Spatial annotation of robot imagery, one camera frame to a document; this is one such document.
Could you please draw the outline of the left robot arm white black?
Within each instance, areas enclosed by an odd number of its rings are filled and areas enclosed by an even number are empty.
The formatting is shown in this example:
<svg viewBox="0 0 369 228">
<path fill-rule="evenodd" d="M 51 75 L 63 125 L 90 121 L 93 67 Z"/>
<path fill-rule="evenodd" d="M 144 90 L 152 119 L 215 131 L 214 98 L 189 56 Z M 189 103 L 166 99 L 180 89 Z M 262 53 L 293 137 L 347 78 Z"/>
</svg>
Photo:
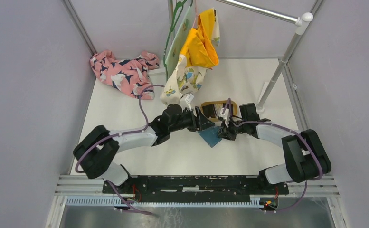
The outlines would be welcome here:
<svg viewBox="0 0 369 228">
<path fill-rule="evenodd" d="M 104 125 L 95 127 L 73 150 L 77 167 L 81 167 L 89 179 L 101 178 L 114 185 L 120 193 L 128 193 L 132 180 L 128 171 L 113 159 L 119 152 L 160 145 L 175 131 L 187 129 L 201 132 L 214 127 L 200 110 L 183 110 L 178 104 L 170 104 L 153 121 L 144 127 L 128 131 L 110 131 Z"/>
</svg>

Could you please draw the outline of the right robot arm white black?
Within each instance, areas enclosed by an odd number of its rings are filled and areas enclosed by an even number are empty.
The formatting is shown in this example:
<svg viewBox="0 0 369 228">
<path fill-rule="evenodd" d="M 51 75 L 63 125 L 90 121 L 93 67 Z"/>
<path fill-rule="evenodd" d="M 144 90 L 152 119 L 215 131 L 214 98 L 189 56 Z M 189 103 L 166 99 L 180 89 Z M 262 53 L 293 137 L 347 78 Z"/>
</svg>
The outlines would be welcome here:
<svg viewBox="0 0 369 228">
<path fill-rule="evenodd" d="M 239 134 L 247 134 L 283 150 L 283 164 L 259 172 L 257 188 L 261 193 L 269 194 L 276 188 L 276 184 L 283 182 L 319 180 L 332 170 L 330 159 L 316 131 L 308 129 L 299 132 L 275 124 L 270 119 L 261 119 L 254 103 L 241 105 L 239 109 L 240 118 L 233 116 L 228 105 L 218 111 L 218 118 L 222 121 L 219 138 L 234 141 Z"/>
</svg>

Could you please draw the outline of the teal card holder wallet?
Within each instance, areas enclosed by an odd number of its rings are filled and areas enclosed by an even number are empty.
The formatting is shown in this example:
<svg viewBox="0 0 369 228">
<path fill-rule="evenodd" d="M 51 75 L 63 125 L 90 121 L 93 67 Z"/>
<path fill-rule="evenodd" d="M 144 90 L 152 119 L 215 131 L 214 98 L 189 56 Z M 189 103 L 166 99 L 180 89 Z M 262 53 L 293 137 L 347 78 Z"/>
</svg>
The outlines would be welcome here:
<svg viewBox="0 0 369 228">
<path fill-rule="evenodd" d="M 213 126 L 206 130 L 199 131 L 200 137 L 208 144 L 209 147 L 213 148 L 216 146 L 222 138 L 219 137 L 221 128 L 219 126 Z"/>
</svg>

